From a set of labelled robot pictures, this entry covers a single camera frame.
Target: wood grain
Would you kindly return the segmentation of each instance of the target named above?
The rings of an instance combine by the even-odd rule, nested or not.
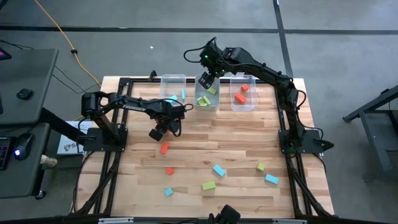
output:
[[[101,91],[117,91],[118,82],[119,77],[104,77]],[[296,78],[294,82],[305,91],[304,80]],[[156,83],[135,83],[132,95],[158,98],[159,89]],[[194,91],[194,85],[187,83],[187,103],[193,103]],[[161,142],[148,136],[155,121],[144,113],[130,111],[129,137],[119,166],[112,216],[207,217],[229,204],[244,218],[294,217],[285,159],[279,151],[274,88],[257,85],[257,95],[254,111],[231,111],[229,85],[221,85],[218,111],[189,111],[182,121],[182,135],[175,138],[167,134]],[[111,116],[112,112],[107,114],[109,119]],[[300,119],[313,125],[308,100],[301,107]],[[159,153],[164,141],[170,143],[166,155]],[[85,164],[78,184],[78,207],[98,184],[103,156],[103,152],[96,152]],[[264,172],[256,170],[260,162],[266,166]],[[322,163],[313,155],[303,155],[303,163],[308,187],[333,213]],[[224,177],[212,171],[215,164],[226,170]],[[165,173],[169,166],[175,168],[173,175]],[[266,174],[278,177],[279,184],[264,181]],[[201,184],[209,181],[215,181],[217,188],[202,191]],[[174,190],[171,197],[164,194],[167,187]],[[305,212],[302,193],[297,189],[300,208]]]

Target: floor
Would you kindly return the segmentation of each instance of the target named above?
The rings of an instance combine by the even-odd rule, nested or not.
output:
[[[362,176],[375,169],[371,165],[374,158],[360,121],[346,124],[341,119],[398,84],[394,66],[398,1],[40,2],[61,26],[68,27],[67,35],[82,63],[99,80],[105,75],[149,75],[151,70],[158,74],[200,74],[203,68],[184,61],[182,53],[204,45],[213,36],[220,47],[244,47],[273,69],[304,78],[314,122],[325,131],[325,139],[335,143],[325,153],[325,162],[336,214],[379,222],[398,220],[398,182],[363,182]],[[4,30],[4,26],[25,26],[30,31]],[[95,84],[76,64],[70,46],[34,1],[5,4],[0,11],[0,39],[34,48],[58,48],[59,68],[82,88]],[[0,47],[18,50],[3,43]],[[54,75],[73,85],[58,71]],[[80,95],[55,79],[45,105],[63,119],[80,115]],[[391,108],[398,108],[398,102],[392,102]],[[0,200],[0,220],[16,218],[16,207],[20,218],[67,214],[77,173],[76,169],[48,172],[48,195],[41,201]]]

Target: plastic container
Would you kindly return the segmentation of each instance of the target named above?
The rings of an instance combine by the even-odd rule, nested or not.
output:
[[[196,110],[200,111],[216,111],[218,105],[220,104],[220,79],[216,78],[211,86],[211,88],[215,89],[217,92],[215,95],[211,94],[207,91],[198,81],[201,75],[195,76],[195,101],[193,105]],[[211,105],[210,106],[200,106],[198,103],[198,98],[206,96]]]
[[[230,78],[231,109],[233,111],[251,111],[257,105],[256,79],[252,75],[236,75]],[[242,92],[243,84],[249,86],[249,90]],[[235,100],[235,94],[240,93],[246,98],[245,104]]]
[[[187,78],[183,74],[164,74],[160,79],[160,98],[171,98],[176,96],[177,100],[184,104],[185,100],[182,99],[182,90],[185,91],[187,85]]]

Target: keyboard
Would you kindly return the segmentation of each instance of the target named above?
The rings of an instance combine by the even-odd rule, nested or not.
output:
[[[8,160],[14,148],[15,137],[0,136],[0,170],[6,170]]]

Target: orange block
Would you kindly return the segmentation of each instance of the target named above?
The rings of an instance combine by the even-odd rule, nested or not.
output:
[[[249,86],[246,84],[242,85],[242,87],[241,87],[242,91],[247,91],[248,89],[249,89]]]
[[[160,149],[161,154],[166,154],[167,148],[169,148],[169,144],[170,144],[169,142],[163,142],[162,148]]]
[[[235,94],[235,100],[240,102],[241,104],[244,104],[246,102],[246,98],[240,93]]]
[[[172,175],[174,173],[174,169],[172,167],[166,168],[166,174]]]

